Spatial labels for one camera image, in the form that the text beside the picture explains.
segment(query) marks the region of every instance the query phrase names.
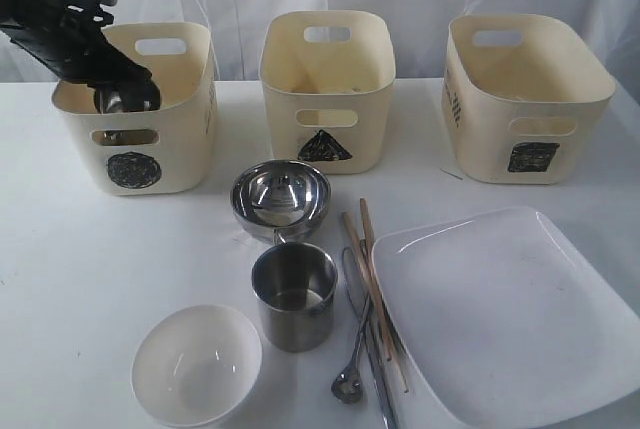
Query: storage bin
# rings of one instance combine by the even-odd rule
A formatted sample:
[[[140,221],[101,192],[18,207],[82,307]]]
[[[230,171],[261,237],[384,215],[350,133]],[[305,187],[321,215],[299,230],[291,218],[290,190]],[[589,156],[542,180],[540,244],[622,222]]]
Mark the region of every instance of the storage bin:
[[[209,172],[217,116],[209,30],[193,23],[125,24],[104,34],[152,72],[162,105],[157,111],[100,114],[93,89],[57,85],[53,104],[93,180],[116,195],[173,193],[197,185]],[[181,40],[183,52],[142,54],[137,43],[146,40],[157,49]],[[126,145],[105,138],[106,131],[121,131]]]
[[[442,108],[460,168],[474,179],[565,179],[615,87],[556,19],[470,15],[449,26]]]
[[[309,29],[326,37],[310,38]],[[341,31],[347,37],[334,40]],[[309,11],[274,19],[260,63],[274,158],[305,161],[326,174],[371,168],[382,152],[395,71],[387,25],[374,14]]]

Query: white table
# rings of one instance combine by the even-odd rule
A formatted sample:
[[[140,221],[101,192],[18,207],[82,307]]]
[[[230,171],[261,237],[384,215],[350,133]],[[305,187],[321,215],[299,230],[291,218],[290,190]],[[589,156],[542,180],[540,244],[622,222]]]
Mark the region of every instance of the white table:
[[[3,428],[157,427],[137,405],[129,371],[158,321],[222,303],[259,326],[249,273],[267,246],[234,221],[229,189],[270,158],[257,82],[217,85],[211,175],[178,195],[115,197],[90,180],[49,103],[51,84],[0,86],[0,425]],[[463,180],[439,111],[440,80],[396,85],[383,158],[369,172],[330,177],[331,212],[311,242],[337,256],[338,215],[369,202],[378,235],[525,204],[546,213],[640,313],[640,108],[618,90],[566,183],[513,187]],[[329,385],[348,359],[355,318],[341,280],[331,338],[290,355],[265,342],[263,373],[225,427],[382,427],[368,364],[367,399],[344,406]],[[459,428],[415,373],[395,390],[402,427]],[[640,427],[640,393],[554,426]]]

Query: chopsticks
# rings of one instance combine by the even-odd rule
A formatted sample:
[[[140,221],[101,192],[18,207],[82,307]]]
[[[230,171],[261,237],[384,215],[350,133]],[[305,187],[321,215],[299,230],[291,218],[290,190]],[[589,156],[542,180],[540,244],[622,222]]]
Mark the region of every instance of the chopsticks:
[[[371,261],[371,251],[373,249],[374,234],[373,225],[371,224],[371,217],[369,216],[367,201],[364,198],[360,199],[360,213],[364,229],[364,253],[360,246],[358,232],[348,213],[342,213],[342,221],[351,241],[351,246],[354,248],[353,252],[355,253],[358,267],[360,268],[360,273],[362,274],[362,278],[364,279],[365,285],[369,291],[369,295],[373,302],[373,307],[380,322],[380,332],[382,343],[386,349],[387,361],[391,361],[395,366],[396,372],[398,373],[400,382],[402,384],[402,389],[406,393],[409,392],[407,379],[402,366],[400,365],[396,346],[393,342],[393,338],[391,337],[391,331],[389,329],[389,324],[385,314],[382,295],[380,294],[380,288],[378,286],[378,281],[376,279],[375,272],[373,270],[373,264]]]

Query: white plate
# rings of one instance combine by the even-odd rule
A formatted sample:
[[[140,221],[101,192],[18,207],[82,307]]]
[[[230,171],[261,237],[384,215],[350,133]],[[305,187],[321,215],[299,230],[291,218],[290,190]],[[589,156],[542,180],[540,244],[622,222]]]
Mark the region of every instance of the white plate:
[[[640,388],[640,319],[540,212],[390,234],[373,263],[407,353],[470,426],[545,426]]]

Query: white bowl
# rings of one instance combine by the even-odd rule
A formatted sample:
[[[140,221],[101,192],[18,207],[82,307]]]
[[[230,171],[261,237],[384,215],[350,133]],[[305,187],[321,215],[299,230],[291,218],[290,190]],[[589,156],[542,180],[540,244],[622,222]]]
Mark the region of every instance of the white bowl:
[[[140,345],[131,385],[143,409],[170,427],[220,423],[253,388],[262,363],[255,326],[235,309],[202,305],[160,322]]]

